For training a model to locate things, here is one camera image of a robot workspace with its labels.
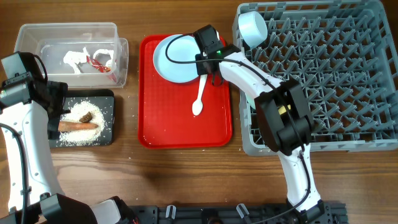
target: dish rack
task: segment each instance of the dish rack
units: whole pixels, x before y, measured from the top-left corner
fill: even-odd
[[[250,49],[238,17],[258,11],[267,40]],[[376,0],[244,3],[233,24],[234,45],[256,66],[298,80],[315,120],[312,151],[386,151],[398,147],[397,52]],[[256,110],[241,92],[243,149],[274,153],[261,138]]]

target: white plate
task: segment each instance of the white plate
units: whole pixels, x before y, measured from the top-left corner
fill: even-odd
[[[171,35],[162,40],[154,52],[154,66],[156,72],[164,79],[174,83],[186,83],[198,78],[197,66],[195,63],[178,64],[169,61],[166,57],[166,46],[172,39],[181,34]],[[174,41],[167,52],[169,57],[176,61],[195,60],[199,54],[199,47],[191,36],[181,37]]]

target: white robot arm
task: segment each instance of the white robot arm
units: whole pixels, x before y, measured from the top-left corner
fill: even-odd
[[[0,127],[6,140],[11,193],[10,215],[0,218],[0,223],[36,223],[40,214],[47,223],[113,224],[135,219],[117,197],[90,208],[64,196],[48,139],[57,134],[68,85],[48,81],[47,74],[43,78],[35,57],[39,59],[16,52],[2,59],[8,79],[0,88]]]
[[[246,65],[257,70],[276,88],[279,87],[280,83],[283,82],[281,79],[272,77],[262,71],[260,68],[253,65],[242,52],[232,53],[229,56],[225,57],[225,59],[245,63]],[[255,73],[237,63],[227,61],[221,62],[220,73],[225,80],[234,83],[252,99],[260,96],[261,93],[268,93],[272,91],[272,88],[269,85],[264,85],[264,82]],[[308,188],[307,175],[304,166],[299,158],[299,153],[301,150],[301,147],[294,149],[290,156],[286,156],[281,151],[277,152],[285,174],[287,184],[287,199],[293,206],[298,204],[304,198]],[[312,208],[313,206],[317,205],[318,201],[321,199],[313,180],[310,162],[310,144],[305,145],[305,151],[303,152],[303,156],[310,176],[311,192],[307,199],[304,201],[304,203],[297,207],[298,211],[308,210]]]
[[[313,118],[300,84],[272,77],[253,65],[237,47],[224,47],[211,25],[197,30],[193,36],[201,51],[195,57],[198,74],[219,73],[255,99],[262,138],[282,163],[287,201],[304,222],[314,220],[322,212],[318,206],[322,201],[310,163]],[[239,206],[237,209],[243,218],[242,210]]]

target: white spoon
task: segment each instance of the white spoon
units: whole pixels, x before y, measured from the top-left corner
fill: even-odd
[[[207,79],[207,75],[200,76],[198,98],[192,104],[192,113],[195,116],[198,116],[203,109],[203,103],[201,102],[201,96],[203,94],[203,90],[205,89],[206,79]]]

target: carrot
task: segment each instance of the carrot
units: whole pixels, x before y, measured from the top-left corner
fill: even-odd
[[[74,123],[68,121],[60,121],[58,125],[58,131],[79,131],[79,130],[91,130],[98,128],[97,124],[93,123]]]

